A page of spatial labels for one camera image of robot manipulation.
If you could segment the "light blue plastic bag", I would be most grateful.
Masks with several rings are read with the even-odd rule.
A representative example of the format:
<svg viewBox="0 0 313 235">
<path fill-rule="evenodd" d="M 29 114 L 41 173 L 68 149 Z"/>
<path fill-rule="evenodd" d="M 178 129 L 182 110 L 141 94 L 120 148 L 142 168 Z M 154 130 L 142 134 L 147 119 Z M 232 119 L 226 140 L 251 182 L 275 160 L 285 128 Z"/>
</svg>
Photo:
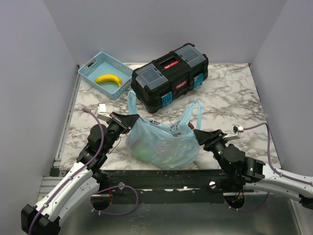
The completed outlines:
<svg viewBox="0 0 313 235">
<path fill-rule="evenodd" d="M 152 119 L 140 117 L 127 136 L 126 148 L 134 156 L 137 145 L 149 145 L 154 156 L 145 163 L 161 169 L 176 169 L 191 164 L 200 151 L 193 129 L 189 126 L 195 107 L 198 108 L 196 128 L 200 129 L 202 104 L 195 101 L 172 125 L 164 125 Z"/>
</svg>

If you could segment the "green fake apple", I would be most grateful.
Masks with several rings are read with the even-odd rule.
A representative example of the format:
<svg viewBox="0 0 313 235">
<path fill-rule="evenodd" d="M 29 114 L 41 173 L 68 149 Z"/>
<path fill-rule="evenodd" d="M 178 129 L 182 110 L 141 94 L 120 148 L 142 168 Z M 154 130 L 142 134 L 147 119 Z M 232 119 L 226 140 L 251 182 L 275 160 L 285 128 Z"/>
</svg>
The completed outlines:
<svg viewBox="0 0 313 235">
<path fill-rule="evenodd" d="M 148 162 L 153 158 L 154 154 L 149 145 L 139 144 L 134 150 L 134 156 L 141 161 Z"/>
</svg>

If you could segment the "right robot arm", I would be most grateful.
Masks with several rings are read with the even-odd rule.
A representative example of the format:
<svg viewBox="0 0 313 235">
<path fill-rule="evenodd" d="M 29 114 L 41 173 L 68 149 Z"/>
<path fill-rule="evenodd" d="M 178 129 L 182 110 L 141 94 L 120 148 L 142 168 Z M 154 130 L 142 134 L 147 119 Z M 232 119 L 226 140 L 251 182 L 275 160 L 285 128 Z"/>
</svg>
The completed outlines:
<svg viewBox="0 0 313 235">
<path fill-rule="evenodd" d="M 222 130 L 203 131 L 195 129 L 194 135 L 200 146 L 212 152 L 221 167 L 219 180 L 212 180 L 210 187 L 223 192 L 242 192 L 259 190 L 284 195 L 299 202 L 307 209 L 313 208 L 313 179 L 309 176 L 294 174 L 276 169 L 270 162 L 249 157 L 230 140 L 239 138 L 245 131 L 242 126 L 234 125 L 231 134 Z"/>
</svg>

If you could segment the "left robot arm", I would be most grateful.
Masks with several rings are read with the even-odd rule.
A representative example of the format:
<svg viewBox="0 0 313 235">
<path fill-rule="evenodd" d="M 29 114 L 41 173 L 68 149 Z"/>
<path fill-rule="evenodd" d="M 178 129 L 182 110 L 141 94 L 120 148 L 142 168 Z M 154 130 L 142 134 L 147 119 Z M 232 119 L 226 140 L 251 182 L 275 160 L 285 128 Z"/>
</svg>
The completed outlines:
<svg viewBox="0 0 313 235">
<path fill-rule="evenodd" d="M 109 176 L 100 168 L 120 135 L 127 134 L 138 119 L 138 114 L 112 112 L 107 125 L 99 122 L 93 126 L 87 145 L 66 176 L 34 206 L 27 204 L 22 209 L 22 230 L 28 235 L 57 235 L 67 217 L 82 202 L 96 192 L 104 193 Z"/>
</svg>

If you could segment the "yellow fake banana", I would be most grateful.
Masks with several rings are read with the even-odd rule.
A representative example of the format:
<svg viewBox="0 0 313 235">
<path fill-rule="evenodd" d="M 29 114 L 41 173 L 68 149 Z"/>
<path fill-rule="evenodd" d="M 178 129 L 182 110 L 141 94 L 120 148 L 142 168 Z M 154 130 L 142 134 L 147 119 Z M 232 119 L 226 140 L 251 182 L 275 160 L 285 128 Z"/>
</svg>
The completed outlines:
<svg viewBox="0 0 313 235">
<path fill-rule="evenodd" d="M 107 82 L 114 82 L 116 83 L 119 87 L 122 86 L 122 80 L 120 77 L 114 75 L 114 74 L 105 74 L 102 76 L 99 76 L 95 79 L 94 81 L 96 84 L 103 84 Z"/>
</svg>

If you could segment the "black plastic toolbox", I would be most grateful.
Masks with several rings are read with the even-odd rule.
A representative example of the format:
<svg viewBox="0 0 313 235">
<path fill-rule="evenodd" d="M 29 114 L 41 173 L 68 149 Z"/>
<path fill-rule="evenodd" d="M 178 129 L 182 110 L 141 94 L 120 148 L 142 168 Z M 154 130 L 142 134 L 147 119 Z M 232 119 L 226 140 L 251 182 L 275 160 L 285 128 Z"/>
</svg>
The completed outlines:
<svg viewBox="0 0 313 235">
<path fill-rule="evenodd" d="M 176 50 L 135 69 L 131 88 L 150 114 L 201 86 L 208 78 L 208 57 L 194 44 Z"/>
</svg>

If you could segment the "light blue plastic basket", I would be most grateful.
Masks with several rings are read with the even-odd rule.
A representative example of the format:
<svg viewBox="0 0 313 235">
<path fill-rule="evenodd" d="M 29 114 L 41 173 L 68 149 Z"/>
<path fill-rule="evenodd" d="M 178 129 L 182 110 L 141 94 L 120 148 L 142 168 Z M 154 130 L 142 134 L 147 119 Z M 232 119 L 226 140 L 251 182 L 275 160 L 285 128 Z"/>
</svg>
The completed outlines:
<svg viewBox="0 0 313 235">
<path fill-rule="evenodd" d="M 99 52 L 83 65 L 78 73 L 88 84 L 108 98 L 116 100 L 130 87 L 133 70 L 110 55 Z M 112 75 L 117 79 L 96 82 L 101 76 L 106 75 Z"/>
</svg>

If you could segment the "black mounting rail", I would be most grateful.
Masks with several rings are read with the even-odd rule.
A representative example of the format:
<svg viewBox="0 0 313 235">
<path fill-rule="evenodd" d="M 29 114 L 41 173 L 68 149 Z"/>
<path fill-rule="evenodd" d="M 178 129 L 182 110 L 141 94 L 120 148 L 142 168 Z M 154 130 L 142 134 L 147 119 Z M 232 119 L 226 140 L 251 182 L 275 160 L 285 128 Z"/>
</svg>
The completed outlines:
<svg viewBox="0 0 313 235">
<path fill-rule="evenodd" d="M 232 186 L 222 170 L 101 170 L 96 174 L 101 193 L 91 196 L 97 210 L 113 204 L 223 203 Z"/>
</svg>

